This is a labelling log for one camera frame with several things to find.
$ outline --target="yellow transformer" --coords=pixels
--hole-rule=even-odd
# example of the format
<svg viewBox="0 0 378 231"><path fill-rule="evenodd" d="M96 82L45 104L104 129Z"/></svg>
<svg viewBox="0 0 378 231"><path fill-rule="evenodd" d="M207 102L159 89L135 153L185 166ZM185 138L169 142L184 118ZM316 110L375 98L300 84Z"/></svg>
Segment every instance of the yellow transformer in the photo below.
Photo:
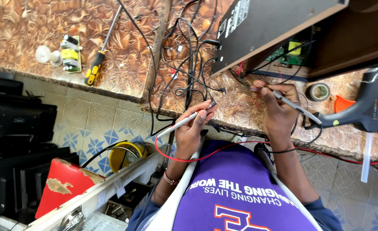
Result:
<svg viewBox="0 0 378 231"><path fill-rule="evenodd" d="M78 52L76 52L72 49L63 49L62 50L62 58L63 59L79 60Z"/></svg>

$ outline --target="glue gun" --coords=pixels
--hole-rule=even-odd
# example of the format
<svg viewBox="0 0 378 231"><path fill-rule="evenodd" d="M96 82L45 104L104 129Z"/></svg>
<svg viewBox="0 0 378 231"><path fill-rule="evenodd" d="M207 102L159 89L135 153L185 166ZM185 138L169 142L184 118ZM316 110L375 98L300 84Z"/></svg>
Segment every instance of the glue gun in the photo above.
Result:
<svg viewBox="0 0 378 231"><path fill-rule="evenodd" d="M313 114L324 128L344 124L353 124L355 128L365 132L378 132L378 67L369 68L364 74L357 93L356 103L346 110L323 115ZM310 119L312 125L319 127Z"/></svg>

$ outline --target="yellow bucket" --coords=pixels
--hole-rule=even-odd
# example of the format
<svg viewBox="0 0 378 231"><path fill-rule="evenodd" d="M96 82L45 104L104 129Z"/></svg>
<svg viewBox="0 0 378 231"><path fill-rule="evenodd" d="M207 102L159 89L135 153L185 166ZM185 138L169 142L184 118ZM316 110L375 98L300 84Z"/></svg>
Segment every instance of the yellow bucket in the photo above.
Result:
<svg viewBox="0 0 378 231"><path fill-rule="evenodd" d="M115 147L123 147L127 148L130 151L134 152L136 155L140 157L146 158L148 154L148 150L142 144L133 144L131 142L120 142L119 144L115 145ZM109 155L109 166L110 169L116 173L120 169L120 164L122 163L123 155L126 154L125 161L123 162L122 168L128 166L130 163L136 161L136 156L130 153L125 149L116 148L110 152Z"/></svg>

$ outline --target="purple t-shirt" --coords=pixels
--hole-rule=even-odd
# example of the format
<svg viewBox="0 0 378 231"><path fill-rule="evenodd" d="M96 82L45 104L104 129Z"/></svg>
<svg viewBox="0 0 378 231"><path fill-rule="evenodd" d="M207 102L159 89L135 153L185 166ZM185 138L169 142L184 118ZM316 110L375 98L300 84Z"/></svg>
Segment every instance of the purple t-shirt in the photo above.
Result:
<svg viewBox="0 0 378 231"><path fill-rule="evenodd" d="M205 141L201 156L230 144ZM253 152L234 145L200 160L176 212L174 231L315 230Z"/></svg>

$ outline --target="person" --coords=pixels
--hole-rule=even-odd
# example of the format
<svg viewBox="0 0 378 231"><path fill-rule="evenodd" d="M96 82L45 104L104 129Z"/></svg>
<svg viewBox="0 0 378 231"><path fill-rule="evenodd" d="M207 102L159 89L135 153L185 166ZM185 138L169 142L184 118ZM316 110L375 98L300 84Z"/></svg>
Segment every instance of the person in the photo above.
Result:
<svg viewBox="0 0 378 231"><path fill-rule="evenodd" d="M290 132L298 112L277 100L270 89L283 92L286 98L300 105L296 87L293 84L272 85L256 80L251 88L255 91L254 96L265 103L263 129L273 152L294 149ZM210 103L209 100L189 108L177 122L207 108ZM176 129L175 158L189 160L197 152L203 125L213 118L216 109L217 105L202 110L194 120ZM230 144L220 140L205 141L200 156L209 155ZM185 171L189 171L187 162L171 161L166 174L155 187L147 208L134 212L126 230L167 230L151 228L151 225L155 225L155 220L163 225L171 219L170 227L179 231L341 231L339 220L323 206L307 179L296 151L273 154L276 165L274 173L266 153L261 154L263 149L264 145L258 144L255 152L252 152L236 144L199 160L189 183L184 185L183 196L178 197L180 201L170 202L166 207L176 182ZM172 211L171 207L174 206L177 209Z"/></svg>

